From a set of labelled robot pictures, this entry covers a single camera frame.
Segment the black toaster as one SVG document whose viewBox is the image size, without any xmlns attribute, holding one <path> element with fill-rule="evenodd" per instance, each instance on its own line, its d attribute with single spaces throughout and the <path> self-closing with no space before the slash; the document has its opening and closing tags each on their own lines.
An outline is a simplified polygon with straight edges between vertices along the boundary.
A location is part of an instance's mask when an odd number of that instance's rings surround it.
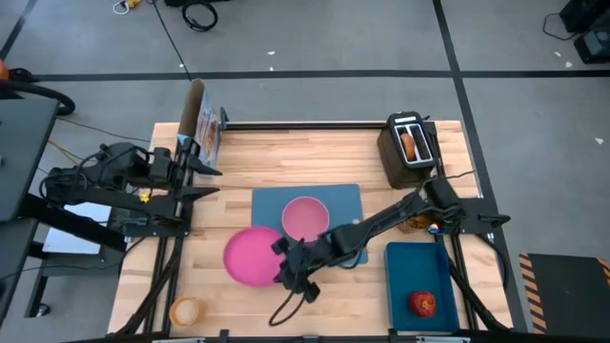
<svg viewBox="0 0 610 343">
<path fill-rule="evenodd" d="M 406 160 L 400 141 L 402 133 L 409 133 L 415 139 L 415 162 Z M 391 114 L 376 142 L 388 183 L 393 189 L 404 189 L 427 178 L 437 165 L 437 148 L 432 141 L 430 125 L 416 111 Z"/>
</svg>

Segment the white and yellow plug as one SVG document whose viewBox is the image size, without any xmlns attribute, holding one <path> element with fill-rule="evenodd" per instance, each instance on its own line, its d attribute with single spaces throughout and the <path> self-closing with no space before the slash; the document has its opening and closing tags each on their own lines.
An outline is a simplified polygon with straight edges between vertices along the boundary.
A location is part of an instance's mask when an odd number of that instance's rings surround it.
<svg viewBox="0 0 610 343">
<path fill-rule="evenodd" d="M 112 6 L 112 11 L 116 15 L 128 14 L 131 9 L 137 7 L 143 0 L 119 0 Z"/>
</svg>

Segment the black equipment box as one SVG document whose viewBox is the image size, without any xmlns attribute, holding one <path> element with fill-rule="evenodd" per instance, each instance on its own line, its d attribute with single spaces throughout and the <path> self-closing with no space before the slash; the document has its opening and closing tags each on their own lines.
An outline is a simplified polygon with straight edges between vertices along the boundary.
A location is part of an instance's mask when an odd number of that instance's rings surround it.
<svg viewBox="0 0 610 343">
<path fill-rule="evenodd" d="M 164 4 L 166 6 L 173 7 L 173 8 L 183 7 L 185 5 L 197 4 L 197 3 L 211 4 L 214 2 L 228 2 L 228 1 L 231 1 L 231 0 L 163 0 Z"/>
</svg>

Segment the red apple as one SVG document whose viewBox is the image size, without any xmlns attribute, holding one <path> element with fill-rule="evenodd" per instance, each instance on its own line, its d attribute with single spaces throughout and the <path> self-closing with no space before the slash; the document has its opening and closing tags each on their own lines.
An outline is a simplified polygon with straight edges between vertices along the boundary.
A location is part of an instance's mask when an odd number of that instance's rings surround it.
<svg viewBox="0 0 610 343">
<path fill-rule="evenodd" d="M 437 312 L 436 299 L 426 291 L 413 292 L 409 297 L 409 308 L 417 317 L 430 318 Z"/>
</svg>

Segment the white board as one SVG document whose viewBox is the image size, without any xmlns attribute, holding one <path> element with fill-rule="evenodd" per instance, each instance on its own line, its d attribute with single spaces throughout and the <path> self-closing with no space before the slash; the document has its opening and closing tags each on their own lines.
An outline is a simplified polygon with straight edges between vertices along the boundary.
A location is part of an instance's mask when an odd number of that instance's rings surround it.
<svg viewBox="0 0 610 343">
<path fill-rule="evenodd" d="M 75 206 L 67 205 L 65 210 L 73 214 L 85 216 L 106 227 L 112 208 L 105 205 L 83 203 Z M 50 253 L 99 254 L 101 246 L 73 234 L 50 228 L 42 250 Z"/>
</svg>

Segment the amber glass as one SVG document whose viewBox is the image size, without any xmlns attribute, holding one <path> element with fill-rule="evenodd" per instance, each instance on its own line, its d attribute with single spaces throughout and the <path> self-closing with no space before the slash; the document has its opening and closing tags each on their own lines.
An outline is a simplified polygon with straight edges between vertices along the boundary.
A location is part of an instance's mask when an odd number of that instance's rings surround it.
<svg viewBox="0 0 610 343">
<path fill-rule="evenodd" d="M 427 230 L 430 225 L 430 221 L 423 216 L 412 217 L 407 219 L 405 222 L 398 224 L 397 228 L 405 233 L 412 233 L 415 231 Z"/>
</svg>

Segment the black aluminium table frame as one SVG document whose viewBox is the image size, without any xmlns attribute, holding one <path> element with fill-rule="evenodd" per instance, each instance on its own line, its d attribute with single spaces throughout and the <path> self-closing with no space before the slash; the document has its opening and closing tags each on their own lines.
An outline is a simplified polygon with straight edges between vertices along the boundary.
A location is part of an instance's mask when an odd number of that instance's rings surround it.
<svg viewBox="0 0 610 343">
<path fill-rule="evenodd" d="M 475 171 L 465 129 L 457 120 L 435 120 L 440 155 L 448 175 Z M 190 235 L 184 239 L 175 296 L 166 286 L 152 309 L 151 331 L 161 331 L 173 299 L 196 298 L 203 315 L 189 327 L 170 325 L 172 336 L 387 335 L 383 251 L 390 241 L 433 241 L 425 230 L 392 229 L 370 242 L 369 263 L 351 271 L 330 269 L 314 277 L 322 290 L 286 324 L 267 322 L 287 293 L 279 285 L 253 290 L 234 282 L 222 267 L 226 241 L 250 226 L 252 189 L 358 184 L 364 217 L 393 204 L 407 190 L 393 190 L 381 167 L 376 138 L 383 121 L 236 122 L 223 132 L 217 167 L 223 176 L 196 179 L 220 192 L 195 203 Z M 127 255 L 108 332 L 123 327 L 152 284 L 158 255 L 168 260 L 171 239 L 150 237 Z M 460 236 L 470 284 L 504 325 L 512 326 L 495 253 L 470 234 Z"/>
</svg>

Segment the pink plate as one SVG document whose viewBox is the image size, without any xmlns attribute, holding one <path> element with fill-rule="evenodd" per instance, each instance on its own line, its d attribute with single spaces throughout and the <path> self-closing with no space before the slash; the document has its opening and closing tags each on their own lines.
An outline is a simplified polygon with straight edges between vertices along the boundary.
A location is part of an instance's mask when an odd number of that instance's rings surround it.
<svg viewBox="0 0 610 343">
<path fill-rule="evenodd" d="M 234 234 L 223 252 L 223 265 L 228 275 L 247 287 L 271 287 L 280 272 L 283 256 L 272 245 L 282 238 L 267 227 L 250 227 Z"/>
</svg>

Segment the light blue cereal box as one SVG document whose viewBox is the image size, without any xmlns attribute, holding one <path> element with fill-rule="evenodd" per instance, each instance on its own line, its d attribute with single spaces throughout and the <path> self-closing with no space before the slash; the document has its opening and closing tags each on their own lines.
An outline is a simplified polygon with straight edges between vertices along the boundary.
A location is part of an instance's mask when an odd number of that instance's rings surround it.
<svg viewBox="0 0 610 343">
<path fill-rule="evenodd" d="M 194 79 L 186 92 L 180 117 L 179 137 L 193 139 L 192 155 L 216 169 L 221 141 L 220 115 L 214 109 L 201 79 Z"/>
</svg>

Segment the blue plastic tray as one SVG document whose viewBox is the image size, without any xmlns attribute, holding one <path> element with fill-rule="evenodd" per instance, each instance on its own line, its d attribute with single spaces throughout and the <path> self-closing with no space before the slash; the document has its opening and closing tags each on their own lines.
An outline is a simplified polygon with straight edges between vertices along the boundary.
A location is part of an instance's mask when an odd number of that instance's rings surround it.
<svg viewBox="0 0 610 343">
<path fill-rule="evenodd" d="M 391 327 L 399 332 L 454 333 L 458 311 L 449 256 L 440 243 L 391 242 L 384 253 L 387 302 Z M 435 299 L 435 313 L 417 315 L 410 306 L 415 293 Z"/>
</svg>

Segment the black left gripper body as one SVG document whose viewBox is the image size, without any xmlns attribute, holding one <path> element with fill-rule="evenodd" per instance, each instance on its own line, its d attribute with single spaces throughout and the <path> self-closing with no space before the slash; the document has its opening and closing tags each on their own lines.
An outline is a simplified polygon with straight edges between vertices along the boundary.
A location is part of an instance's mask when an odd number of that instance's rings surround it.
<svg viewBox="0 0 610 343">
<path fill-rule="evenodd" d="M 150 164 L 150 187 L 167 191 L 169 200 L 173 203 L 172 215 L 182 213 L 181 189 L 188 182 L 188 162 L 193 152 L 193 139 L 179 137 L 176 142 L 175 155 L 167 148 L 154 148 L 152 150 L 152 163 Z"/>
</svg>

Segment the orange cup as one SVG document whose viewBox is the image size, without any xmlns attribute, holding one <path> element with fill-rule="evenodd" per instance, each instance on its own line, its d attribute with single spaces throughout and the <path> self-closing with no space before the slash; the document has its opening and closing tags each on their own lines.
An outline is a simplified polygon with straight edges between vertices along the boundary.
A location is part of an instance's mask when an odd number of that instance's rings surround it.
<svg viewBox="0 0 610 343">
<path fill-rule="evenodd" d="M 170 320 L 175 327 L 193 325 L 201 315 L 200 304 L 196 298 L 182 297 L 175 300 L 170 308 Z"/>
</svg>

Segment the hazard striped black platform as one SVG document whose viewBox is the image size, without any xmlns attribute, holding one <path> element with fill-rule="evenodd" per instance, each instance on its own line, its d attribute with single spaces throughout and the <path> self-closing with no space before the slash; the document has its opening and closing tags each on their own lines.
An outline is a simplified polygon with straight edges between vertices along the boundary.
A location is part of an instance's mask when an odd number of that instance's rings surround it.
<svg viewBox="0 0 610 343">
<path fill-rule="evenodd" d="M 535 333 L 610 339 L 610 263 L 601 258 L 518 256 Z"/>
</svg>

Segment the brown bagel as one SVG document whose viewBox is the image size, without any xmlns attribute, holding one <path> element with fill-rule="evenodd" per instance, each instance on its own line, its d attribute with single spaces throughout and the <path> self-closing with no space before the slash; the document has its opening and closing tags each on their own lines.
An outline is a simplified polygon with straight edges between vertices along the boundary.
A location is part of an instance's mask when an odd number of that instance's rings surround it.
<svg viewBox="0 0 610 343">
<path fill-rule="evenodd" d="M 409 133 L 402 133 L 400 135 L 400 141 L 405 152 L 406 160 L 409 162 L 417 161 L 417 145 L 415 139 Z"/>
</svg>

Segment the blue placemat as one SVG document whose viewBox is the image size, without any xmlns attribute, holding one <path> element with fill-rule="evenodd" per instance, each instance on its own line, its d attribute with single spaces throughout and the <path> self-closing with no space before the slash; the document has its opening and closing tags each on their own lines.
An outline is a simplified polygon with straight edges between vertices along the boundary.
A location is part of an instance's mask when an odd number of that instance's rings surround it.
<svg viewBox="0 0 610 343">
<path fill-rule="evenodd" d="M 337 226 L 363 219 L 359 186 L 337 184 L 253 189 L 251 224 L 273 229 L 287 236 L 292 245 L 295 244 L 298 239 L 293 239 L 284 230 L 282 213 L 292 200 L 301 196 L 315 198 L 326 207 L 329 213 L 328 232 Z"/>
</svg>

